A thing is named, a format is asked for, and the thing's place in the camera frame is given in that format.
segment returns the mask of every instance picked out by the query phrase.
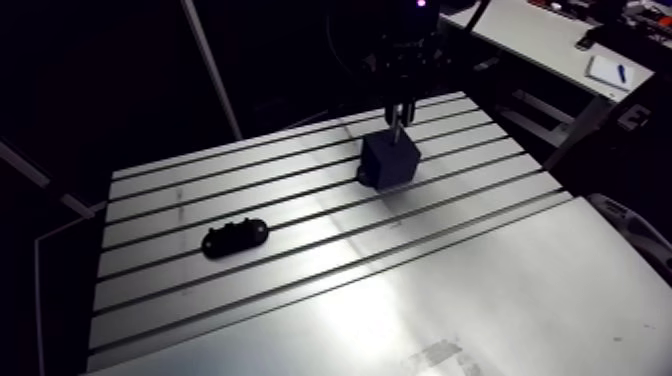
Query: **pen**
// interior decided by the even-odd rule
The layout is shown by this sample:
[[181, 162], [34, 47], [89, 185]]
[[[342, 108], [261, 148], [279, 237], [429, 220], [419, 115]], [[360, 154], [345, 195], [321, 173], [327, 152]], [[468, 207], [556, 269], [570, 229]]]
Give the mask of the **pen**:
[[623, 64], [618, 64], [618, 74], [621, 76], [621, 82], [625, 83], [625, 67]]

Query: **black plastic part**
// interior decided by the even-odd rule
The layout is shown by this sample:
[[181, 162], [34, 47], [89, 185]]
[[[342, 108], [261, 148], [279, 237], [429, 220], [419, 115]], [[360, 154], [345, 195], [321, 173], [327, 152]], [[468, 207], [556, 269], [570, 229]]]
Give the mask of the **black plastic part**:
[[364, 136], [360, 158], [357, 180], [367, 187], [384, 190], [413, 180], [420, 163], [420, 150], [403, 129], [396, 144], [394, 134], [384, 130]]
[[578, 50], [586, 51], [591, 49], [594, 44], [595, 44], [594, 40], [590, 39], [590, 37], [588, 37], [587, 35], [584, 35], [583, 38], [581, 38], [578, 42], [576, 42], [574, 47], [576, 47]]
[[245, 218], [240, 223], [227, 223], [220, 229], [211, 228], [201, 242], [201, 251], [209, 259], [218, 259], [264, 244], [268, 226], [261, 219]]

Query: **black oval object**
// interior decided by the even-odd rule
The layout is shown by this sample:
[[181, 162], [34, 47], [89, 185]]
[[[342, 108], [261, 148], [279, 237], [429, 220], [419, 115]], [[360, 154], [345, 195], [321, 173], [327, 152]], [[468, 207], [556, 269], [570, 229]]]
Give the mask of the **black oval object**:
[[222, 258], [264, 244], [268, 232], [266, 222], [258, 218], [230, 222], [220, 229], [208, 230], [201, 242], [201, 251], [209, 259]]

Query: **white desk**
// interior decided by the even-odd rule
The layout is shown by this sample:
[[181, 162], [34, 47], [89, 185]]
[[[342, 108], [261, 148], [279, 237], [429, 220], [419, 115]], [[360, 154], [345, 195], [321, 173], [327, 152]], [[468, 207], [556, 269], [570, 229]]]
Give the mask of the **white desk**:
[[[416, 176], [378, 193], [354, 175], [361, 136], [386, 128], [376, 110], [115, 173], [89, 371], [565, 376], [666, 365], [672, 291], [474, 102], [419, 101], [407, 129], [422, 152]], [[267, 222], [264, 245], [216, 261], [199, 252], [210, 227], [245, 217]]]
[[[442, 17], [463, 27], [475, 10], [476, 6], [450, 17]], [[633, 67], [633, 90], [649, 79], [653, 72], [597, 43], [588, 51], [576, 49], [574, 44], [591, 27], [585, 22], [570, 20], [528, 4], [525, 0], [492, 0], [476, 24], [474, 33], [594, 94], [619, 103], [628, 96], [628, 92], [585, 76], [592, 55], [602, 55]]]

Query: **black block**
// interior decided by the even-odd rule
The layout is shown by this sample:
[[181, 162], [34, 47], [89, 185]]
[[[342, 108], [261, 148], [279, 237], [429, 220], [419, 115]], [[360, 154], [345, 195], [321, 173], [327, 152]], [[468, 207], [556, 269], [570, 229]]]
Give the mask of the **black block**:
[[393, 140], [390, 130], [364, 136], [357, 171], [362, 184], [383, 190], [413, 180], [420, 163], [420, 150], [403, 130], [396, 144]]

